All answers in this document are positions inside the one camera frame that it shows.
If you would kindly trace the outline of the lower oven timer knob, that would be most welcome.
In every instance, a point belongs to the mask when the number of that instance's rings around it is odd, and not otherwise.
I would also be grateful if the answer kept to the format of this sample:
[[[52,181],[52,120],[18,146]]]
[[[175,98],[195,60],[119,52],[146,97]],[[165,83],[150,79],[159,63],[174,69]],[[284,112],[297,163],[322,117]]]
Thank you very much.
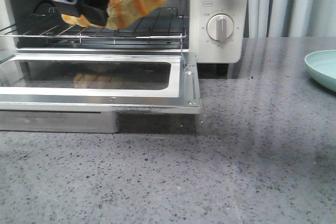
[[[233,20],[225,14],[213,16],[207,23],[209,37],[217,42],[225,43],[234,30]]]

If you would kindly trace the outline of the oven glass door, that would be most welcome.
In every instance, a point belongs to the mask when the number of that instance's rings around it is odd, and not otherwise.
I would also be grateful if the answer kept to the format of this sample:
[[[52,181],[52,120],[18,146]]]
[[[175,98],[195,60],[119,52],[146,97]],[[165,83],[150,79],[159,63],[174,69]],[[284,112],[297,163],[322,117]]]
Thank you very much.
[[[189,52],[4,50],[1,129],[115,133],[120,114],[198,114]]]

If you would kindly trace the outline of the light green plate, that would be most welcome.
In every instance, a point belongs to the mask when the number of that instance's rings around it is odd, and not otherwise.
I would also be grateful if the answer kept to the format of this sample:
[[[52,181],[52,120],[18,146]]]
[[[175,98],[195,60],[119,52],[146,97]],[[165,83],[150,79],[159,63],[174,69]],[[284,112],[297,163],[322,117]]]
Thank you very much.
[[[335,50],[312,52],[304,60],[307,72],[313,80],[335,92]]]

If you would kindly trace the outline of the white curtain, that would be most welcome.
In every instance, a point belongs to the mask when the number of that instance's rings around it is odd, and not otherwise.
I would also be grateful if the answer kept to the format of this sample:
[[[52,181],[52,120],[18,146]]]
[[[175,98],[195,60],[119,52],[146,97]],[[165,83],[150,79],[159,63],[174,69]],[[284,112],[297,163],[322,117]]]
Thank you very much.
[[[335,0],[248,0],[244,36],[334,37]]]

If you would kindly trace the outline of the white Toshiba toaster oven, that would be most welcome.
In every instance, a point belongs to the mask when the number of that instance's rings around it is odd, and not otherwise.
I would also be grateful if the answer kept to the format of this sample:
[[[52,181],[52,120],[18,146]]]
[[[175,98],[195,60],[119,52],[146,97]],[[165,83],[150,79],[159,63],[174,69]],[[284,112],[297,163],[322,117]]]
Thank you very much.
[[[215,64],[217,73],[224,76],[227,73],[229,64],[235,63],[240,59],[246,5],[247,0],[168,0],[159,8],[176,8],[179,15],[188,18],[189,46],[187,49],[18,48],[13,39],[1,38],[1,52],[4,50],[187,51],[196,54],[196,60],[199,64]],[[81,27],[103,27],[90,23],[83,14],[75,17],[60,13],[52,0],[1,0],[1,28],[25,19],[31,14],[46,14],[51,7],[56,10],[67,24]],[[208,21],[217,14],[228,15],[234,22],[233,33],[225,43],[211,39],[207,33]]]

